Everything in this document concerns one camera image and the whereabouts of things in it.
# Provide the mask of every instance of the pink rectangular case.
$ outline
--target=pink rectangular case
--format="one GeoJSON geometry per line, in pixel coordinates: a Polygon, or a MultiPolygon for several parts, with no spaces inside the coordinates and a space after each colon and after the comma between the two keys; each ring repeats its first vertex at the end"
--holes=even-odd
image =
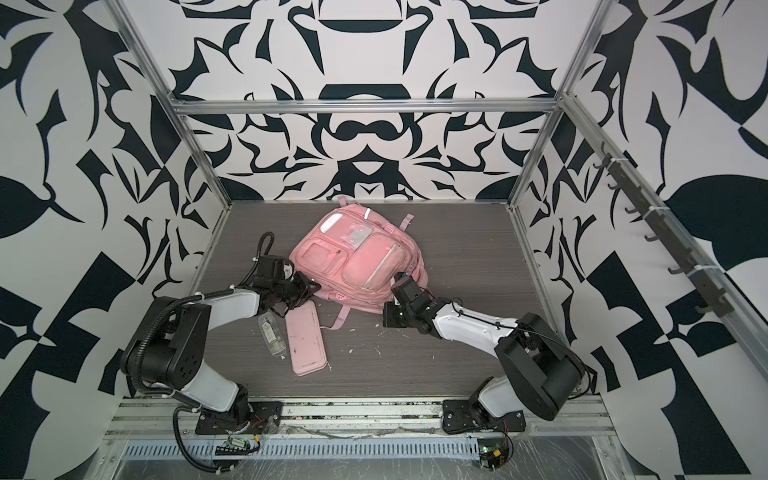
{"type": "Polygon", "coordinates": [[[301,376],[324,369],[328,361],[315,304],[307,302],[290,310],[286,314],[286,329],[293,371],[301,376]]]}

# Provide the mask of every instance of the pink backpack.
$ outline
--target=pink backpack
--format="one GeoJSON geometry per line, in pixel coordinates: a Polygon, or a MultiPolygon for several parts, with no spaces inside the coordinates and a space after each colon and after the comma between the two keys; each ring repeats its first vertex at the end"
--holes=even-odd
{"type": "Polygon", "coordinates": [[[395,227],[360,204],[346,204],[330,212],[293,249],[291,261],[322,288],[315,296],[343,305],[331,330],[344,324],[354,308],[381,313],[392,299],[389,289],[398,272],[406,272],[424,288],[427,272],[422,251],[404,230],[413,215],[395,227]]]}

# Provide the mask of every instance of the patterned wall panel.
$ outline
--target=patterned wall panel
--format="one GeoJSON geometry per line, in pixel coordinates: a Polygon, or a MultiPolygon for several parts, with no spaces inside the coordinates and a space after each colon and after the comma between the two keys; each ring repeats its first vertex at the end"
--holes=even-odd
{"type": "Polygon", "coordinates": [[[201,115],[235,200],[506,199],[541,112],[201,115]]]}
{"type": "Polygon", "coordinates": [[[98,2],[0,1],[0,112],[0,478],[82,478],[221,207],[98,2]]]}
{"type": "Polygon", "coordinates": [[[765,316],[768,2],[621,0],[579,100],[765,316]]]}
{"type": "Polygon", "coordinates": [[[764,478],[768,383],[599,163],[564,118],[521,199],[555,321],[638,478],[764,478]]]}
{"type": "Polygon", "coordinates": [[[179,98],[552,96],[596,0],[133,0],[179,98]]]}

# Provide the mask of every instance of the backpack strap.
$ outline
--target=backpack strap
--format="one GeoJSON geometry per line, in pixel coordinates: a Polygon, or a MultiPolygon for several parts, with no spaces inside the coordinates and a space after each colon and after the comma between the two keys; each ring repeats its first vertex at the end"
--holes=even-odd
{"type": "Polygon", "coordinates": [[[338,330],[338,329],[340,329],[342,327],[342,325],[344,325],[344,322],[346,321],[346,316],[349,315],[349,311],[351,309],[352,309],[351,307],[349,307],[347,305],[343,305],[341,307],[341,310],[339,311],[339,316],[336,317],[336,321],[333,322],[333,326],[322,326],[320,328],[324,328],[324,329],[328,329],[328,330],[338,330]]]}
{"type": "Polygon", "coordinates": [[[403,218],[402,222],[400,222],[400,231],[402,232],[406,231],[406,228],[408,228],[408,225],[411,223],[411,220],[413,220],[413,215],[411,214],[406,215],[406,218],[403,218]]]}

